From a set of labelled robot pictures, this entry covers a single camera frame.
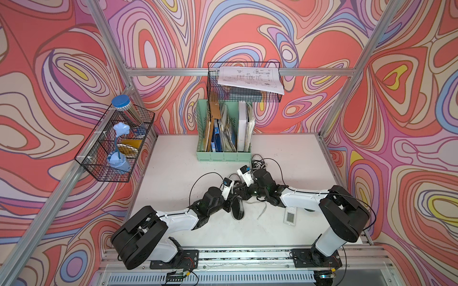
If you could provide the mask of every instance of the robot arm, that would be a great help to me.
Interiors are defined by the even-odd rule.
[[[340,186],[322,191],[300,190],[277,185],[265,169],[251,173],[244,166],[238,173],[244,182],[234,186],[233,181],[225,179],[223,191],[210,187],[201,200],[185,210],[156,212],[145,206],[138,211],[111,238],[126,268],[133,269],[145,260],[176,261],[181,246],[169,235],[202,227],[211,214],[222,208],[229,212],[234,198],[263,197],[274,206],[322,212],[330,227],[313,243],[308,256],[302,258],[315,266],[328,266],[329,257],[346,242],[356,242],[369,220],[369,212]]]
[[[210,215],[223,208],[220,189],[210,187],[201,200],[184,210],[155,211],[141,208],[111,237],[111,243],[127,269],[134,269],[145,260],[170,262],[180,254],[181,246],[170,234],[194,230],[208,222]]]

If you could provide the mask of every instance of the ventilation grille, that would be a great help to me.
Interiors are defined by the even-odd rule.
[[[313,271],[228,271],[195,272],[199,276],[199,285],[203,284],[248,284],[248,283],[305,283],[315,282]],[[183,285],[194,285],[195,275],[190,274],[183,280]],[[112,273],[108,285],[160,285],[165,283],[165,273]]]

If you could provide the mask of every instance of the black wire basket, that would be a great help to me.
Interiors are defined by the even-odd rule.
[[[272,67],[278,69],[280,74],[280,62],[267,61],[267,62],[251,62],[251,61],[232,61],[232,62],[209,62],[208,66],[208,79],[207,79],[207,95],[209,101],[246,101],[246,102],[280,102],[282,94],[275,92],[264,92],[255,89],[223,86],[218,84],[219,68],[221,66],[243,66],[243,67],[259,67],[266,68]],[[280,82],[284,88],[283,79],[280,77]]]
[[[87,140],[91,137],[88,136],[86,141],[81,146],[80,150],[78,151],[77,155],[75,156],[75,160],[84,167],[86,171],[88,171],[97,181],[100,182],[128,182],[131,178],[131,175],[135,169],[137,159],[140,155],[140,151],[143,148],[143,144],[145,143],[145,139],[149,134],[151,127],[153,126],[154,121],[154,113],[141,108],[137,105],[134,105],[138,114],[140,115],[141,119],[144,122],[143,126],[138,126],[136,128],[131,128],[129,134],[122,135],[118,138],[118,148],[126,156],[127,161],[129,162],[131,168],[130,171],[124,171],[117,168],[113,168],[109,165],[107,161],[107,157],[109,154],[114,153],[115,151],[115,139],[116,139],[116,132],[113,129],[113,126],[118,124],[119,122],[127,123],[123,117],[123,113],[120,111],[115,110],[111,118],[109,119],[108,123],[104,127],[103,131],[100,132],[100,136],[95,141],[92,148],[89,152],[83,157],[82,160],[78,160],[81,158],[80,152],[83,146],[86,144]],[[136,143],[139,144],[139,148],[131,147],[126,144],[121,144],[122,140],[140,140]]]

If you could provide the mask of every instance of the white table surface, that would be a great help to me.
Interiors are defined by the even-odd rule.
[[[182,210],[189,206],[189,191],[203,174],[217,172],[227,177],[242,162],[200,162],[196,157],[196,135],[160,135],[153,150],[131,216],[145,205],[155,210]],[[285,183],[298,189],[329,189],[334,177],[318,145],[315,135],[254,135],[252,153],[277,160]],[[276,183],[282,183],[280,170],[266,160],[267,170]],[[209,187],[219,187],[216,174],[202,177],[194,186],[191,203],[202,198]],[[298,246],[312,245],[329,224],[323,214],[297,210],[296,225],[283,223],[284,208],[267,204],[266,212],[257,220],[265,203],[244,203],[245,217],[236,221],[220,210],[208,223],[194,231],[171,234],[183,247],[226,246]]]

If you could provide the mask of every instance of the blue binder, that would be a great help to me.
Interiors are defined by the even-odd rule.
[[[221,135],[219,133],[219,122],[218,122],[218,119],[215,119],[214,136],[215,136],[214,142],[215,142],[216,152],[222,152],[223,151],[223,146],[221,145]]]

